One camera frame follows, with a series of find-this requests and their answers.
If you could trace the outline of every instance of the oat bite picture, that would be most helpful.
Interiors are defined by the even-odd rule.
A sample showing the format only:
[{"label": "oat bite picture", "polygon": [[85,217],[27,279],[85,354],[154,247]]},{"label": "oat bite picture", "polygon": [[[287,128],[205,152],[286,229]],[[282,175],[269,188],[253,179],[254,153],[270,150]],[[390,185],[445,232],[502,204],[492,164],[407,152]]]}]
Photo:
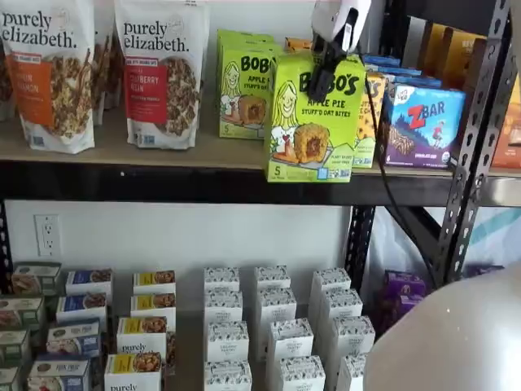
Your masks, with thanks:
[{"label": "oat bite picture", "polygon": [[333,150],[329,130],[322,125],[299,125],[296,117],[297,89],[285,81],[274,99],[271,160],[306,169],[320,169]]}]

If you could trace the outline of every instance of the cereal box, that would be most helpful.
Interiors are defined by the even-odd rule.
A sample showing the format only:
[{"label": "cereal box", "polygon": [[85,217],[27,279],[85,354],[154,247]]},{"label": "cereal box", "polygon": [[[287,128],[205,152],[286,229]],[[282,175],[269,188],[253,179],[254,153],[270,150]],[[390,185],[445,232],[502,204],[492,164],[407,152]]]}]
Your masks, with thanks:
[{"label": "cereal box", "polygon": [[221,41],[219,135],[264,138],[271,59],[282,53],[276,43]]},{"label": "cereal box", "polygon": [[0,327],[36,331],[46,321],[43,297],[0,296]]},{"label": "cereal box", "polygon": [[238,267],[205,267],[204,289],[228,288],[239,291]]},{"label": "cereal box", "polygon": [[109,354],[105,367],[105,389],[107,391],[160,391],[160,354]]},{"label": "cereal box", "polygon": [[465,94],[394,82],[387,84],[387,91],[383,115],[386,165],[446,168],[458,136]]},{"label": "cereal box", "polygon": [[497,140],[496,153],[492,160],[493,167],[518,169],[521,167],[521,91],[519,76],[515,79],[514,89],[506,110],[503,129]]},{"label": "cereal box", "polygon": [[165,317],[167,332],[176,331],[176,295],[139,295],[131,298],[130,316]]},{"label": "cereal box", "polygon": [[85,319],[99,319],[101,331],[107,331],[107,297],[105,293],[60,297],[56,310],[58,323]]},{"label": "cereal box", "polygon": [[105,293],[107,304],[112,303],[112,269],[70,271],[65,284],[68,296],[86,293]]},{"label": "cereal box", "polygon": [[16,295],[55,296],[59,294],[58,262],[17,262],[11,277]]},{"label": "cereal box", "polygon": [[176,292],[176,274],[173,270],[134,274],[134,295],[157,295]]},{"label": "cereal box", "polygon": [[249,343],[246,322],[210,323],[204,346],[206,361],[247,361]]},{"label": "cereal box", "polygon": [[0,332],[0,363],[20,365],[31,358],[28,330]]},{"label": "cereal box", "polygon": [[27,378],[28,391],[90,391],[89,359],[82,356],[38,356]]},{"label": "cereal box", "polygon": [[157,352],[166,360],[165,317],[120,318],[117,328],[118,353]]},{"label": "cereal box", "polygon": [[349,182],[366,72],[356,56],[342,61],[323,103],[307,91],[315,68],[311,53],[280,55],[266,121],[268,182]]},{"label": "cereal box", "polygon": [[252,370],[247,361],[204,364],[204,391],[251,391],[252,383]]}]

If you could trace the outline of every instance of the snack box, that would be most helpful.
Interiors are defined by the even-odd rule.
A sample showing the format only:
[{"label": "snack box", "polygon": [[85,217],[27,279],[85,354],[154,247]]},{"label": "snack box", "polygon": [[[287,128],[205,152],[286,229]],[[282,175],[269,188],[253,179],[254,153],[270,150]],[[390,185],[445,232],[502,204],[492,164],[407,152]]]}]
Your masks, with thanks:
[{"label": "snack box", "polygon": [[253,336],[258,361],[266,360],[269,324],[295,319],[296,299],[290,288],[267,288],[257,293]]},{"label": "snack box", "polygon": [[252,383],[252,370],[247,361],[204,364],[204,391],[251,391]]},{"label": "snack box", "polygon": [[349,182],[366,71],[352,55],[341,61],[323,103],[307,91],[312,53],[280,55],[272,63],[273,102],[266,121],[268,182]]},{"label": "snack box", "polygon": [[465,94],[388,82],[383,111],[385,164],[444,169],[457,142]]},{"label": "snack box", "polygon": [[105,293],[107,304],[112,303],[112,269],[69,271],[65,283],[67,296],[86,293]]},{"label": "snack box", "polygon": [[173,270],[134,274],[134,295],[158,295],[176,292],[176,274]]},{"label": "snack box", "polygon": [[39,330],[46,321],[43,296],[0,296],[0,328]]},{"label": "snack box", "polygon": [[369,353],[376,335],[367,316],[339,317],[332,322],[332,338],[327,354],[326,389],[335,391],[341,358],[347,355]]},{"label": "snack box", "polygon": [[204,289],[228,288],[239,291],[238,267],[205,267]]},{"label": "snack box", "polygon": [[0,332],[0,363],[2,365],[18,366],[30,359],[31,347],[28,330]]},{"label": "snack box", "polygon": [[322,292],[315,344],[325,362],[331,341],[331,320],[339,316],[361,316],[362,302],[354,289],[333,288]]},{"label": "snack box", "polygon": [[506,110],[505,122],[497,140],[492,167],[521,168],[521,91],[519,76]]},{"label": "snack box", "polygon": [[107,391],[160,391],[160,354],[109,354],[105,367],[105,389]]},{"label": "snack box", "polygon": [[283,358],[277,376],[279,391],[322,391],[326,373],[318,356]]},{"label": "snack box", "polygon": [[176,331],[176,295],[174,293],[133,296],[130,300],[131,317],[165,317],[167,332]]},{"label": "snack box", "polygon": [[117,353],[157,352],[166,360],[165,317],[120,318],[117,328]]},{"label": "snack box", "polygon": [[22,391],[21,367],[0,368],[0,389],[2,391]]},{"label": "snack box", "polygon": [[317,332],[322,292],[333,288],[349,289],[350,287],[351,279],[348,276],[348,272],[343,268],[336,267],[313,272],[311,293],[309,294],[308,319],[314,332]]},{"label": "snack box", "polygon": [[206,361],[247,361],[249,343],[246,322],[210,323],[204,346]]},{"label": "snack box", "polygon": [[358,113],[355,157],[352,162],[352,167],[357,169],[367,169],[373,166],[376,134],[380,123],[380,115],[382,113],[383,94],[387,84],[387,80],[382,74],[374,72],[367,73],[367,81],[370,85],[370,93],[373,101],[377,128],[374,128],[369,95],[367,94],[367,90],[364,90],[361,99],[360,112]]},{"label": "snack box", "polygon": [[271,99],[269,67],[281,53],[277,43],[221,42],[220,137],[264,138]]},{"label": "snack box", "polygon": [[342,357],[337,391],[363,391],[367,354]]},{"label": "snack box", "polygon": [[90,363],[82,356],[41,355],[27,379],[28,391],[90,391]]},{"label": "snack box", "polygon": [[59,262],[16,262],[11,276],[16,295],[56,296],[59,292]]},{"label": "snack box", "polygon": [[276,366],[282,358],[306,357],[313,348],[313,331],[307,319],[283,320],[269,325],[268,353],[266,358],[266,384],[275,389]]},{"label": "snack box", "polygon": [[56,310],[58,323],[99,319],[102,332],[107,332],[107,297],[105,293],[87,293],[60,297]]}]

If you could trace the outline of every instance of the purely elizabeth granola bag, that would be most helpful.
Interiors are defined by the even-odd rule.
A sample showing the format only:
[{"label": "purely elizabeth granola bag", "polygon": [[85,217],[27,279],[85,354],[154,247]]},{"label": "purely elizabeth granola bag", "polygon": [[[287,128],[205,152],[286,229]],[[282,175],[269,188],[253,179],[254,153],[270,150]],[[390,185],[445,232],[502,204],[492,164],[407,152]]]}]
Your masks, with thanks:
[{"label": "purely elizabeth granola bag", "polygon": [[93,147],[93,3],[0,0],[0,33],[31,148],[78,153]]},{"label": "purely elizabeth granola bag", "polygon": [[128,142],[144,148],[193,147],[208,44],[206,5],[116,0],[116,26],[125,56]]}]

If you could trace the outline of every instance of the white snack box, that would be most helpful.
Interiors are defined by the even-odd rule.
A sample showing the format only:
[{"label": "white snack box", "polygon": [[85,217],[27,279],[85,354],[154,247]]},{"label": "white snack box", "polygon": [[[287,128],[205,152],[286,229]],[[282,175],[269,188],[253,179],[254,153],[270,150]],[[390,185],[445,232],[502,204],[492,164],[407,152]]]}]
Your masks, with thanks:
[{"label": "white snack box", "polygon": [[157,352],[166,360],[165,317],[120,318],[117,328],[117,353]]},{"label": "white snack box", "polygon": [[247,361],[246,322],[210,323],[206,340],[206,361]]},{"label": "white snack box", "polygon": [[176,331],[176,295],[162,293],[159,295],[139,295],[130,299],[130,316],[132,318],[165,317],[167,332]]},{"label": "white snack box", "polygon": [[247,361],[206,362],[204,391],[251,391],[252,370]]},{"label": "white snack box", "polygon": [[323,391],[326,374],[318,356],[279,361],[276,391]]},{"label": "white snack box", "polygon": [[342,357],[337,391],[362,391],[367,354]]},{"label": "white snack box", "polygon": [[257,293],[253,323],[256,359],[264,361],[268,350],[269,324],[295,319],[296,299],[290,288],[261,289]]},{"label": "white snack box", "polygon": [[[145,360],[153,366],[148,371],[138,371]],[[160,391],[161,357],[158,353],[109,354],[105,368],[107,391]]]},{"label": "white snack box", "polygon": [[318,333],[315,345],[322,361],[326,361],[331,320],[339,316],[360,316],[362,302],[354,289],[333,288],[322,292]]},{"label": "white snack box", "polygon": [[69,271],[65,283],[67,296],[85,295],[87,293],[105,293],[107,304],[112,304],[111,269]]},{"label": "white snack box", "polygon": [[275,367],[281,358],[306,357],[313,348],[313,332],[307,319],[284,320],[269,325],[268,353],[266,359],[266,384],[274,389],[277,382]]},{"label": "white snack box", "polygon": [[369,317],[338,317],[331,322],[331,343],[324,364],[327,389],[334,391],[339,376],[340,359],[348,355],[369,353],[375,332]]},{"label": "white snack box", "polygon": [[204,289],[228,288],[239,291],[238,267],[205,267]]},{"label": "white snack box", "polygon": [[351,279],[345,269],[336,267],[334,269],[317,270],[313,272],[308,306],[308,319],[313,332],[317,332],[322,292],[333,288],[349,289],[350,287]]},{"label": "white snack box", "polygon": [[204,290],[204,330],[209,323],[243,320],[243,294],[226,288]]},{"label": "white snack box", "polygon": [[176,274],[173,270],[134,274],[134,295],[159,295],[176,292]]}]

